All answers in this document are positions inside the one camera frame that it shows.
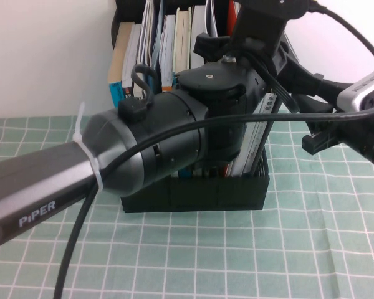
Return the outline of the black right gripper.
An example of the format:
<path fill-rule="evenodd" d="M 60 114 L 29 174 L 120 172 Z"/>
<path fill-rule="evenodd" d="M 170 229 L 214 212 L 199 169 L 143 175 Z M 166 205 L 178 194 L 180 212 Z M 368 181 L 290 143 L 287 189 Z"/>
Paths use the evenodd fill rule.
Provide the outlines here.
<path fill-rule="evenodd" d="M 353 121 L 307 122 L 310 134 L 302 138 L 302 148 L 311 155 L 341 143 L 374 164 L 374 116 Z"/>

